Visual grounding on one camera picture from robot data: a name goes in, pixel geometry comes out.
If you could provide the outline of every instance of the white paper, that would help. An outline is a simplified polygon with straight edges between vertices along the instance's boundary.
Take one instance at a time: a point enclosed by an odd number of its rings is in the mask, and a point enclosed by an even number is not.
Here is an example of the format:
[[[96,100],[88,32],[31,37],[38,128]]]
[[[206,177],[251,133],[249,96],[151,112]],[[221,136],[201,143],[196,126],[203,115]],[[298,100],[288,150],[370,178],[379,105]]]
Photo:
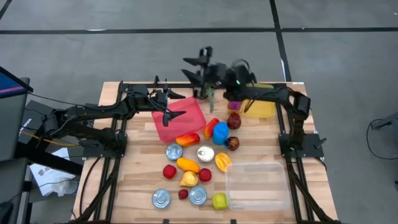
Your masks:
[[[58,151],[54,152],[53,155],[58,157],[63,157],[64,159],[70,160],[68,149],[61,148]],[[66,172],[62,172],[59,170],[51,169],[49,167],[45,167],[38,164],[30,165],[30,170],[35,177],[38,186],[47,184],[47,183],[54,183],[58,181],[58,178],[65,177],[68,179],[72,179],[75,177],[73,174],[68,174]],[[51,184],[47,184],[40,188],[40,191],[43,196],[48,196],[53,192]]]

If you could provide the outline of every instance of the yellow container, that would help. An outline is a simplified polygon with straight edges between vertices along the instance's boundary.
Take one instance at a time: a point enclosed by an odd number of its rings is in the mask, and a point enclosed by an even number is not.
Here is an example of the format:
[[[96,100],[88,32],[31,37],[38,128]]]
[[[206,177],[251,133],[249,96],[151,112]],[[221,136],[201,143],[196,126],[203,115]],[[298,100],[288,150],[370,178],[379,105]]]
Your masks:
[[[254,86],[261,88],[273,88],[271,85],[255,83]],[[275,103],[256,100],[250,108],[244,112],[244,109],[251,100],[244,100],[239,109],[231,110],[227,107],[228,114],[237,113],[240,116],[250,118],[269,118],[275,115]]]

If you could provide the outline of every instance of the blue cup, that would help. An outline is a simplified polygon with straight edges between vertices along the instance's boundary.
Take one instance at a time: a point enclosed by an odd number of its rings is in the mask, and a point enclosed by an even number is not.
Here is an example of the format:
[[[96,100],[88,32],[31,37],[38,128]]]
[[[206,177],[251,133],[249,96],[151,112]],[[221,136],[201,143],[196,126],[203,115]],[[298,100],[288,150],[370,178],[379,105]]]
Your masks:
[[[219,146],[229,147],[229,128],[225,122],[218,123],[213,130],[213,143]]]

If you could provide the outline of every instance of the tin can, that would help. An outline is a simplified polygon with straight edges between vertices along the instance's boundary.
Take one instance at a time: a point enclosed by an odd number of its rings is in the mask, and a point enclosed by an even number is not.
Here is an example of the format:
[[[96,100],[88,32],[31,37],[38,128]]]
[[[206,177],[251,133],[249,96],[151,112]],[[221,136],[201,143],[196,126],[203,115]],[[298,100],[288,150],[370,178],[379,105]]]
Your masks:
[[[170,193],[165,189],[157,189],[152,195],[152,204],[157,208],[167,208],[170,201]]]
[[[182,156],[182,147],[177,143],[169,144],[166,147],[166,156],[170,160],[177,160]]]
[[[202,186],[195,186],[189,191],[189,200],[194,205],[204,205],[207,200],[207,192]]]
[[[202,162],[210,162],[214,158],[214,150],[210,146],[202,146],[198,149],[198,158]]]

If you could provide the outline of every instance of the yellow bell pepper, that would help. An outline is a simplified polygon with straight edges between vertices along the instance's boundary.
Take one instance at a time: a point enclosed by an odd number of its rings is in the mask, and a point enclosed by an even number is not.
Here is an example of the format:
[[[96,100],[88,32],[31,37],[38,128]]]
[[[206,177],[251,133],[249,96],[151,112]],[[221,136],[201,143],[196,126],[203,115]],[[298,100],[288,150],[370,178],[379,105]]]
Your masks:
[[[226,166],[232,164],[229,156],[223,152],[217,154],[215,161],[216,161],[217,167],[224,172],[226,172]]]
[[[198,184],[198,182],[199,178],[197,177],[197,175],[192,171],[187,171],[184,173],[184,176],[182,177],[180,186],[194,187],[196,186],[196,184]]]
[[[179,158],[177,159],[177,166],[184,171],[192,171],[194,173],[199,173],[199,165],[190,159]]]

